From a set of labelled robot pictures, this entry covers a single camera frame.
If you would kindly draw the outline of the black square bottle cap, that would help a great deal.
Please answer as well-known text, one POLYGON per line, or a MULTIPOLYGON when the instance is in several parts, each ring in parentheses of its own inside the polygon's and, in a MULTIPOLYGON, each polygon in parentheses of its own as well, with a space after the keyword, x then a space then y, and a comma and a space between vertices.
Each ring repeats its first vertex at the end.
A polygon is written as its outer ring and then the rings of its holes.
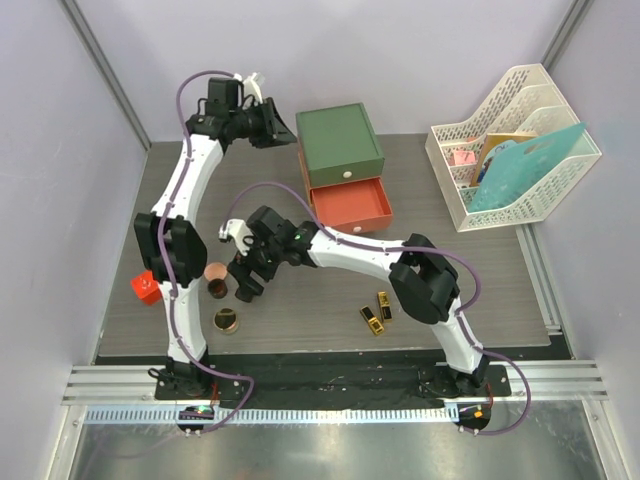
POLYGON ((255 290, 247 286, 239 286, 236 289, 235 297, 242 302, 251 303, 256 296, 261 296, 262 292, 262 287, 259 287, 257 290, 255 290))

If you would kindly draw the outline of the green top drawer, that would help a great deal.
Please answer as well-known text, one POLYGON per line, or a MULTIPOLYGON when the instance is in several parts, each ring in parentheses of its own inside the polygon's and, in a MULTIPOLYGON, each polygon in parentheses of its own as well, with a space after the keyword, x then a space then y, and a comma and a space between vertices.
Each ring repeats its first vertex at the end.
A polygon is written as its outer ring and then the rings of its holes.
POLYGON ((313 165, 307 167, 312 188, 360 181, 382 175, 384 160, 367 160, 339 165, 313 165))

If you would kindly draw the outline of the red drawer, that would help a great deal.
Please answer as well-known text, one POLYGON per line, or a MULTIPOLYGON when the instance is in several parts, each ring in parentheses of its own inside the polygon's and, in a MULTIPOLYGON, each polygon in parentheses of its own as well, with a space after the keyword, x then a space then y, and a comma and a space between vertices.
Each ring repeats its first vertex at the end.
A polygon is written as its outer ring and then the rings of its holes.
POLYGON ((311 188, 311 204, 318 220, 347 234, 387 229, 393 211, 380 177, 311 188))

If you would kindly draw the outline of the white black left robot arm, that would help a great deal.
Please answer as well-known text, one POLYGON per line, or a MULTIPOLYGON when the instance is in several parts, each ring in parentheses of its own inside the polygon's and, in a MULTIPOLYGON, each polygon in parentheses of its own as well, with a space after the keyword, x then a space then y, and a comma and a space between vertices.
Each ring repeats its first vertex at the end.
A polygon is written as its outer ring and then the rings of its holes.
POLYGON ((191 116, 178 116, 183 129, 180 158, 159 200, 134 219, 144 266, 164 302, 169 347, 164 368, 150 369, 158 399, 203 399, 214 386, 200 316, 199 290, 207 248, 196 217, 209 180, 228 147, 246 139, 256 148, 290 144, 295 137, 270 97, 264 77, 208 70, 207 94, 191 116))

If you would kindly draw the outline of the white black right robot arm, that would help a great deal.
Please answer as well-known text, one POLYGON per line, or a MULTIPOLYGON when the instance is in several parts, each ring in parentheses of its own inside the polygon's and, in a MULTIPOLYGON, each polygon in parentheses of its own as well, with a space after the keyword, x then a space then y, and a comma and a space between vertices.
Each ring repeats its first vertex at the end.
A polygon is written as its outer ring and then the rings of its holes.
POLYGON ((404 313, 429 326, 440 343, 453 386, 472 395, 488 381, 490 359, 466 320, 453 255, 423 235, 404 241, 366 240, 341 233, 317 219, 294 225, 262 206, 248 220, 228 219, 219 229, 223 242, 237 248, 228 265, 237 297, 251 302, 275 277, 279 266, 337 268, 387 282, 404 313))

